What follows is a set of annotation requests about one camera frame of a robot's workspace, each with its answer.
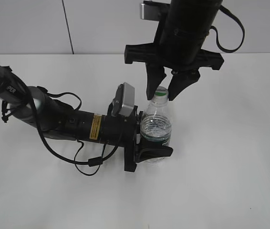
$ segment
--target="cable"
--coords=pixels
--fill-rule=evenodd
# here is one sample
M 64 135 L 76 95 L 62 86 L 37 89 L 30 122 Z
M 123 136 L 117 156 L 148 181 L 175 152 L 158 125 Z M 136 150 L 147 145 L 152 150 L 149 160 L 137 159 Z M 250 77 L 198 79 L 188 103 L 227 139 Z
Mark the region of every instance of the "cable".
M 51 97 L 51 98 L 60 98 L 60 97 L 62 97 L 63 95 L 66 95 L 66 94 L 73 95 L 74 97 L 76 97 L 76 98 L 80 101 L 80 103 L 79 103 L 79 105 L 77 106 L 77 108 L 74 109 L 75 111 L 78 111 L 78 110 L 81 108 L 81 106 L 82 106 L 82 100 L 81 100 L 81 98 L 80 98 L 79 96 L 77 96 L 75 93 L 72 93 L 72 92 L 64 92 L 64 93 L 60 93 L 60 94 L 51 94 L 51 93 L 49 93 L 48 90 L 47 90 L 46 88 L 44 88 L 44 87 L 37 86 L 37 88 L 40 89 L 43 93 L 45 93 L 46 95 L 48 95 L 48 96 Z
M 81 151 L 81 149 L 84 147 L 84 142 L 80 141 L 79 139 L 77 139 L 77 142 L 81 143 L 81 147 L 78 149 L 77 153 L 74 155 L 74 158 L 73 158 L 74 161 L 76 161 L 76 157 L 77 157 L 78 153 L 79 153 L 79 152 Z M 107 144 L 108 144 L 108 142 L 106 142 L 106 143 L 103 145 L 103 150 L 102 150 L 102 153 L 101 153 L 101 158 L 103 158 L 104 151 L 105 151 L 105 147 L 106 147 Z M 101 165 L 99 165 L 98 168 L 96 169 L 96 171 L 94 171 L 93 173 L 85 173 L 85 172 L 81 171 L 81 170 L 78 168 L 77 164 L 74 164 L 74 166 L 77 168 L 77 170 L 78 170 L 80 173 L 82 173 L 83 175 L 86 175 L 86 176 L 89 176 L 89 177 L 90 177 L 90 176 L 95 175 L 95 174 L 99 171 Z
M 1 114 L 2 114 L 1 119 L 4 121 L 4 123 L 7 123 L 7 121 L 9 120 L 9 117 L 11 115 L 14 115 L 20 109 L 22 109 L 23 107 L 25 107 L 26 106 L 26 103 L 24 102 L 24 103 L 20 104 L 17 107 L 14 107 L 14 108 L 7 108 L 7 106 L 8 106 L 8 102 L 6 102 L 6 101 L 3 100 L 1 102 Z
M 224 14 L 226 14 L 227 16 L 229 16 L 230 18 L 232 18 L 241 28 L 242 30 L 242 41 L 241 41 L 241 44 L 239 45 L 238 48 L 236 49 L 233 49 L 233 50 L 230 50 L 230 49 L 225 49 L 221 46 L 220 44 L 220 41 L 219 41 L 219 36 L 218 36 L 218 30 L 215 26 L 211 26 L 210 29 L 214 30 L 216 32 L 216 35 L 217 35 L 217 46 L 218 48 L 223 51 L 223 52 L 227 52 L 227 53 L 232 53 L 232 52 L 235 52 L 237 51 L 242 45 L 243 45 L 243 42 L 244 42 L 244 38 L 245 38 L 245 28 L 244 26 L 242 25 L 241 21 L 239 20 L 239 18 L 237 18 L 235 15 L 232 14 L 232 12 L 230 12 L 227 8 L 225 8 L 224 6 L 221 6 L 220 7 L 220 11 L 222 11 Z

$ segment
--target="white tabletop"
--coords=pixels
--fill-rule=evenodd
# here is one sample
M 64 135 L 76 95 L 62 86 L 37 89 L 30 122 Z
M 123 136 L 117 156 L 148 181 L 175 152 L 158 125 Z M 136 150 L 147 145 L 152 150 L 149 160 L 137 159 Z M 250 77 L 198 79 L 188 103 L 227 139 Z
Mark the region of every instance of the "white tabletop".
M 223 56 L 221 71 L 202 69 L 171 102 L 173 155 L 135 173 L 124 172 L 120 148 L 83 176 L 0 112 L 0 229 L 270 229 L 270 54 Z M 125 65 L 123 55 L 0 55 L 0 64 L 27 85 L 78 94 L 85 111 L 105 114 L 124 81 L 139 109 L 147 105 L 145 65 Z M 79 147 L 49 142 L 69 158 Z M 87 143 L 79 160 L 101 149 Z

